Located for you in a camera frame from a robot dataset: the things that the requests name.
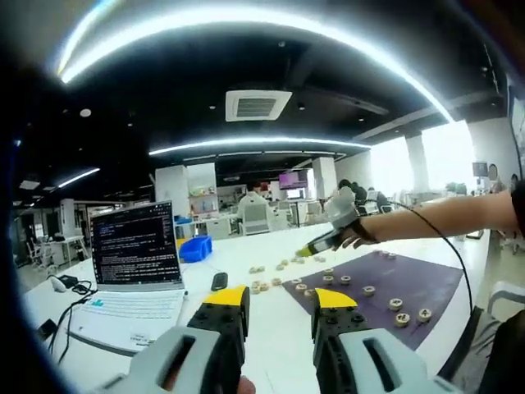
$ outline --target human arm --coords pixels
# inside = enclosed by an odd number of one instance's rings
[[[520,222],[523,227],[524,195],[525,183],[522,181],[512,195],[504,191],[496,195],[455,197],[416,208],[415,211],[445,236],[468,234],[484,228],[519,231]],[[379,242],[439,236],[420,217],[408,210],[361,218],[361,224]],[[354,248],[372,243],[350,229],[345,231],[344,238],[344,248],[352,243]]]

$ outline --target monitor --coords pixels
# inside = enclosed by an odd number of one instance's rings
[[[144,289],[144,285],[168,284],[151,286],[151,290],[167,290],[174,288],[174,283],[182,284],[171,201],[94,216],[91,231],[99,288],[141,285]]]
[[[292,171],[279,175],[279,189],[289,190],[303,187],[308,187],[307,171]]]
[[[472,174],[476,177],[489,176],[489,167],[486,165],[486,162],[472,163]]]

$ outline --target laptop screen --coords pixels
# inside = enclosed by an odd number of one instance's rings
[[[171,201],[91,218],[98,284],[182,282]]]

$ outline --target chessboard mat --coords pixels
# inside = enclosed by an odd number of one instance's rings
[[[333,267],[335,280],[332,285],[327,285],[322,280],[325,275],[323,263],[315,264],[319,264],[320,271],[301,278],[308,289],[324,288],[346,294],[358,303],[358,310],[365,316],[370,328],[386,328],[412,350],[418,348],[436,325],[463,276],[463,271],[458,268],[402,255],[388,259],[372,252]],[[343,275],[351,276],[349,286],[339,284],[339,278]],[[313,303],[310,299],[296,291],[291,282],[285,282],[283,286],[312,314]],[[375,295],[366,297],[363,294],[365,286],[374,286]],[[392,298],[403,301],[401,311],[389,310],[388,304]],[[427,323],[420,323],[417,319],[422,308],[432,311],[432,318]],[[399,313],[410,315],[410,323],[406,328],[395,325],[395,316]]]

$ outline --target office floor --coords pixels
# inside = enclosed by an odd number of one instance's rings
[[[62,265],[65,270],[69,264]],[[46,279],[45,273],[38,273],[31,265],[25,265],[17,270],[20,280],[21,292],[25,293]],[[498,281],[507,281],[516,286],[525,287],[525,252],[520,251],[516,255],[512,254],[510,247],[500,247],[498,239],[491,239],[489,255],[486,262],[485,276],[479,291],[476,305],[485,309],[491,288]],[[494,315],[499,320],[505,321],[514,316],[519,310],[524,309],[523,305],[512,301],[498,301],[494,308]]]

